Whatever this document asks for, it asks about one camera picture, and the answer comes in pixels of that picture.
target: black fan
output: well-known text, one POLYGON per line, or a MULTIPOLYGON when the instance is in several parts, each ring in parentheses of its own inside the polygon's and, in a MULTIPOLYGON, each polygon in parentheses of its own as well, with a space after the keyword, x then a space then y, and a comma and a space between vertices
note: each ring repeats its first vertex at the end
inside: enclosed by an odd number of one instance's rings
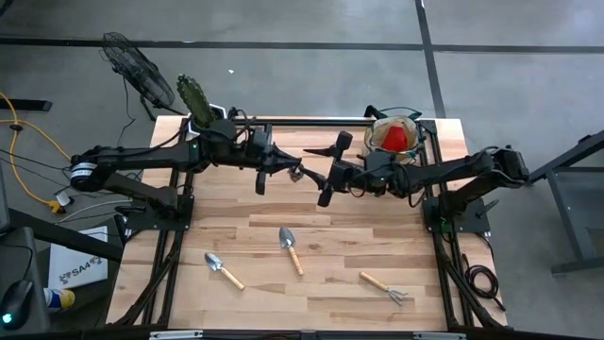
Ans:
POLYGON ((124 77, 136 91, 141 94, 141 103, 149 118, 155 121, 155 116, 147 107, 144 99, 158 109, 166 109, 178 114, 184 114, 170 108, 175 96, 170 85, 159 73, 158 66, 122 34, 110 32, 103 34, 103 53, 111 63, 115 73, 124 77))

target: red object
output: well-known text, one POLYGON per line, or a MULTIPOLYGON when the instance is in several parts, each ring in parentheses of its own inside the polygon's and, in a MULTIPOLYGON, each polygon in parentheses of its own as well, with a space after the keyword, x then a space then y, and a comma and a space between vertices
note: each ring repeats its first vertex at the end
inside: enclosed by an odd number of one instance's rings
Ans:
POLYGON ((402 127, 390 127, 381 147, 386 150, 400 152, 407 149, 407 136, 402 127))

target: cactus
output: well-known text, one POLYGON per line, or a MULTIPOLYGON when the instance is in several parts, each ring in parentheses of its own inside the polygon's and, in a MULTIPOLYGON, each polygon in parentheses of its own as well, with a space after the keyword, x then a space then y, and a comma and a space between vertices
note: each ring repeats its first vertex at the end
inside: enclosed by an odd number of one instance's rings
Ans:
POLYGON ((187 75, 179 75, 176 84, 180 98, 191 112, 193 122, 198 127, 207 128, 211 122, 222 118, 211 109, 208 99, 195 79, 187 75))

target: computer mouse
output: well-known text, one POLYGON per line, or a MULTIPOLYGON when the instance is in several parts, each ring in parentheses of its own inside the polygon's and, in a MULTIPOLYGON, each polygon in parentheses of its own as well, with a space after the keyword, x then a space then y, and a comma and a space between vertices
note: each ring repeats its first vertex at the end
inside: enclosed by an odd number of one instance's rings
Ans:
POLYGON ((2 297, 0 323, 5 330, 17 330, 27 321, 33 286, 34 283, 30 280, 18 280, 2 297))

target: yellow cable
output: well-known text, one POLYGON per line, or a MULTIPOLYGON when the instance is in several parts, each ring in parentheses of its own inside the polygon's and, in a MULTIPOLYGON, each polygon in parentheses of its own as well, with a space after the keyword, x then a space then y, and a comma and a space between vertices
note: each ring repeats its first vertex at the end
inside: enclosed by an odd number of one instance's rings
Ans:
MULTIPOLYGON (((52 138, 50 138, 50 136, 48 136, 46 133, 44 133, 44 131, 42 131, 41 128, 36 127, 35 125, 26 122, 26 121, 22 121, 19 120, 18 116, 17 116, 17 111, 15 110, 15 108, 12 106, 12 103, 10 102, 10 100, 3 94, 0 92, 0 96, 2 96, 2 98, 4 98, 4 100, 8 103, 8 107, 10 108, 10 111, 12 112, 12 116, 14 118, 13 121, 11 120, 0 120, 0 123, 13 123, 16 125, 19 125, 19 123, 24 123, 32 128, 35 128, 42 136, 44 136, 50 143, 52 143, 61 154, 63 154, 63 156, 65 156, 65 158, 67 158, 69 160, 69 156, 67 155, 67 153, 65 153, 65 151, 63 151, 63 149, 57 144, 57 142, 55 142, 52 138)), ((23 181, 21 180, 21 177, 19 176, 19 173, 17 172, 17 167, 14 165, 15 160, 12 157, 12 154, 14 154, 14 148, 16 146, 17 143, 17 136, 19 135, 18 131, 13 131, 12 134, 12 142, 10 143, 10 163, 11 163, 11 167, 12 167, 12 172, 15 175, 15 178, 17 179, 17 181, 19 182, 19 184, 21 184, 21 187, 23 188, 23 190, 25 190, 25 192, 32 197, 33 199, 46 204, 47 206, 51 207, 53 209, 53 213, 56 213, 58 208, 60 207, 59 203, 56 200, 53 201, 47 201, 45 199, 39 198, 38 196, 36 196, 35 194, 33 194, 32 192, 29 191, 29 189, 27 188, 27 186, 25 185, 25 183, 23 183, 23 181)))

